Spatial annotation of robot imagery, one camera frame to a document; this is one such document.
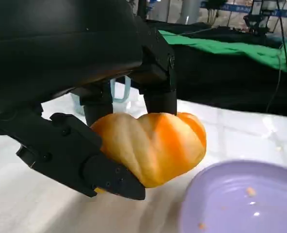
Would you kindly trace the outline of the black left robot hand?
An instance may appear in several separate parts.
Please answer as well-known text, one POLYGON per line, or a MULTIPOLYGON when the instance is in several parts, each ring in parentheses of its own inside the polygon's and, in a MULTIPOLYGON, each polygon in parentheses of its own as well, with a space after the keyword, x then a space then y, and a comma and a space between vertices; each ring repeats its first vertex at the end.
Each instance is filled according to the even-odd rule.
POLYGON ((90 129, 129 76, 150 113, 177 113, 174 53, 125 0, 0 0, 0 135, 31 169, 89 197, 145 187, 90 129))

